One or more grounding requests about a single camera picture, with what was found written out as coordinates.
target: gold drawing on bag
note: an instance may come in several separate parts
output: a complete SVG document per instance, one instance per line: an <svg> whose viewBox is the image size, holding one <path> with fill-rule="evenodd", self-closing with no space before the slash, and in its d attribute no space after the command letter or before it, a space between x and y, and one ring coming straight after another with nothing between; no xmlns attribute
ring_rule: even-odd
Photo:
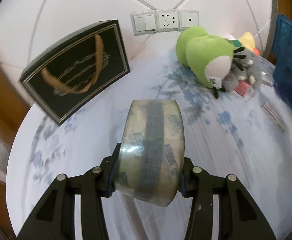
<svg viewBox="0 0 292 240"><path fill-rule="evenodd" d="M90 54L90 55L84 57L82 60L75 61L74 65L72 67L68 68L62 74L59 75L58 80L61 80L65 75L67 75L68 73L70 73L70 71L72 71L74 68L76 68L76 66L78 64L81 64L81 63L83 63L83 62L85 62L85 61L87 61L87 60L89 60L89 59L91 59L91 58L93 58L95 56L96 56L96 53L93 53L93 54ZM102 65L102 69L104 67L106 67L106 65L108 64L108 58L109 58L109 56L110 55L108 55L105 51L103 52L103 65ZM74 79L76 79L77 77L81 76L83 73L85 73L86 71L88 71L89 69L91 69L94 66L96 66L96 63L93 63L93 64L87 66L82 71L80 71L79 73L77 73L76 75L74 75L72 78L70 78L69 80L67 80L66 82L64 82L64 84L65 85L68 85ZM86 80L81 81L78 84L76 84L75 86L73 86L72 89L76 90L81 85L88 84L94 78L95 74L96 74L96 71L94 71L91 75L89 75L86 78ZM67 94L68 94L68 92L66 92L66 91L63 91L63 90L60 90L60 89L57 89L57 88L54 89L54 95L58 95L58 96L62 97L62 96L67 95Z"/></svg>

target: tape roll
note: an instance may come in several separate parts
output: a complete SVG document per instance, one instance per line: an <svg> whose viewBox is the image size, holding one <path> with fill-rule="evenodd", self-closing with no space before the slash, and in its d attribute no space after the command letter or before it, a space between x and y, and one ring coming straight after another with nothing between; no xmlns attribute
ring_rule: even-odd
<svg viewBox="0 0 292 240"><path fill-rule="evenodd" d="M134 100L119 152L116 189L168 206L178 190L184 150L184 126L177 102Z"/></svg>

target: metal screw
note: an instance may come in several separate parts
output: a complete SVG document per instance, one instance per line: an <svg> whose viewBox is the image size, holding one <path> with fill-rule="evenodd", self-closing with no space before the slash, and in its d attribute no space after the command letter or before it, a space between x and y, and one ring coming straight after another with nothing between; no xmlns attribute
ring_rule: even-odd
<svg viewBox="0 0 292 240"><path fill-rule="evenodd" d="M57 180L59 180L59 181L62 181L62 180L64 180L66 178L66 175L65 174L59 174L58 176L57 176Z"/></svg>
<svg viewBox="0 0 292 240"><path fill-rule="evenodd" d="M237 179L237 177L234 174L229 174L228 179L231 181L235 181Z"/></svg>
<svg viewBox="0 0 292 240"><path fill-rule="evenodd" d="M92 169L93 173L100 173L102 171L102 168L101 167L94 167Z"/></svg>
<svg viewBox="0 0 292 240"><path fill-rule="evenodd" d="M194 173L201 173L202 169L200 167L193 167Z"/></svg>

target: bag handle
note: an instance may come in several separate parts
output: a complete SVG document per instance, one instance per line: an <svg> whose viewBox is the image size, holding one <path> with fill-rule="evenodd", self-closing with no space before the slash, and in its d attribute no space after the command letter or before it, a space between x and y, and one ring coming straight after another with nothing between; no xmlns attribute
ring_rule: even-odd
<svg viewBox="0 0 292 240"><path fill-rule="evenodd" d="M96 48L96 72L95 76L91 80L91 82L84 87L82 90L77 91L67 85L65 85L63 82L57 79L57 77L53 76L48 69L45 67L41 70L42 77L44 81L53 87L54 89L61 90L66 93L71 93L71 94L81 94L85 93L89 90L89 88L94 85L97 81L97 78L99 76L99 73L102 70L102 65L103 65L103 51L104 51L104 44L102 37L100 35L95 35L95 48Z"/></svg>

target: wall plate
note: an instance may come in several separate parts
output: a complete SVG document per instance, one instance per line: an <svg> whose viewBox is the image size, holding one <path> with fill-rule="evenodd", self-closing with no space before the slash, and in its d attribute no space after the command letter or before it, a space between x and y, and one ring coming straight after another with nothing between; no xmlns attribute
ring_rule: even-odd
<svg viewBox="0 0 292 240"><path fill-rule="evenodd" d="M178 31L179 28L179 14L178 10L157 10L157 31L171 32Z"/></svg>
<svg viewBox="0 0 292 240"><path fill-rule="evenodd" d="M191 26L199 26L199 12L196 10L180 10L179 29L185 30Z"/></svg>
<svg viewBox="0 0 292 240"><path fill-rule="evenodd" d="M134 35L138 36L138 35L150 34L150 33L157 32L157 19L156 18L157 18L157 14L156 14L155 10L131 13L130 19L132 22ZM145 30L144 31L137 31L139 29L139 27L137 27L137 30L136 30L135 23L137 23L139 21L139 23L142 24L143 20L145 20Z"/></svg>

